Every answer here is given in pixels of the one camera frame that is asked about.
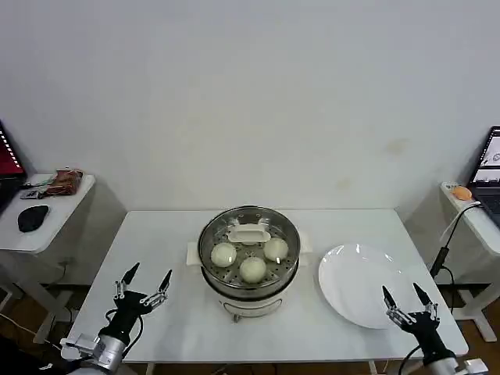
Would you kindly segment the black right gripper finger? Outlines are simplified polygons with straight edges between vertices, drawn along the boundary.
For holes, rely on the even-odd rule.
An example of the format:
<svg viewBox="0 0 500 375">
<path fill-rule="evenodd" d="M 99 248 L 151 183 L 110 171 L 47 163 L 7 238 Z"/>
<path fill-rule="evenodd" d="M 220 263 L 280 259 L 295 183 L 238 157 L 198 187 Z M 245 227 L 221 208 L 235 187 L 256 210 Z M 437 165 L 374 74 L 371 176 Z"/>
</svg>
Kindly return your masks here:
<svg viewBox="0 0 500 375">
<path fill-rule="evenodd" d="M 426 293 L 417 283 L 414 283 L 413 287 L 418 299 L 423 305 L 423 311 L 414 312 L 412 316 L 414 318 L 425 318 L 430 321 L 439 321 L 438 304 L 433 302 L 428 293 Z"/>
<path fill-rule="evenodd" d="M 395 303 L 390 291 L 383 286 L 384 303 L 387 306 L 387 316 L 397 325 L 410 325 L 416 321 L 406 312 L 403 312 Z"/>
</svg>

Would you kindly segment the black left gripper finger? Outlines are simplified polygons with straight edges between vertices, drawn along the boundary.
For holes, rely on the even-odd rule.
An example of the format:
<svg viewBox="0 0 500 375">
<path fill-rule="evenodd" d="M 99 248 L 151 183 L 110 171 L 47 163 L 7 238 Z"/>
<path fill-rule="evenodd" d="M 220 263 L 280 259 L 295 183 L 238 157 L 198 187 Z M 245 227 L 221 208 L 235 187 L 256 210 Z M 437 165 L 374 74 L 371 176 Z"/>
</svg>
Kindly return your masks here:
<svg viewBox="0 0 500 375">
<path fill-rule="evenodd" d="M 127 291 L 131 281 L 134 279 L 139 266 L 140 263 L 136 262 L 134 266 L 129 269 L 120 280 L 115 282 L 116 293 L 113 296 L 114 299 L 123 299 L 125 297 L 125 292 Z"/>
<path fill-rule="evenodd" d="M 144 306 L 160 306 L 168 299 L 167 290 L 170 285 L 170 278 L 172 276 L 172 270 L 169 270 L 162 282 L 160 283 L 157 291 L 152 295 L 143 298 L 140 303 Z"/>
</svg>

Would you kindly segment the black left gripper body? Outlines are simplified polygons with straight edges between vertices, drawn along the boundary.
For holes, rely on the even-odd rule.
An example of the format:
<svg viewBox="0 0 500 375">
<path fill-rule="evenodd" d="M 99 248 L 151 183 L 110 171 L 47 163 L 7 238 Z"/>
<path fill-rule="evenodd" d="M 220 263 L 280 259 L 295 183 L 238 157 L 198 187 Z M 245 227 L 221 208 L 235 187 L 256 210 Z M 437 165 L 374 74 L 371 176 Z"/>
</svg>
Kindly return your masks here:
<svg viewBox="0 0 500 375">
<path fill-rule="evenodd" d="M 99 336 L 109 336 L 119 341 L 129 341 L 130 332 L 140 316 L 152 311 L 150 305 L 145 305 L 141 300 L 147 295 L 135 291 L 125 291 L 123 298 L 115 300 L 116 311 L 110 323 L 103 327 Z"/>
</svg>

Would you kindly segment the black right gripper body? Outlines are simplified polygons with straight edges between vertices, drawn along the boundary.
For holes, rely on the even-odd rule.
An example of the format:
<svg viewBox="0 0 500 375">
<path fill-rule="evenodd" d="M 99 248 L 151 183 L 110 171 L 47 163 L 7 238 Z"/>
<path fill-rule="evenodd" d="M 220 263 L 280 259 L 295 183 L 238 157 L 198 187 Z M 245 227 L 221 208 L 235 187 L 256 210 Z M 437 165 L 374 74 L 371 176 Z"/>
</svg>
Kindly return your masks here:
<svg viewBox="0 0 500 375">
<path fill-rule="evenodd" d="M 431 364 L 442 359 L 453 358 L 455 354 L 449 350 L 440 335 L 438 327 L 440 319 L 429 312 L 409 312 L 409 323 L 403 323 L 402 329 L 412 334 L 423 352 L 423 363 Z"/>
</svg>

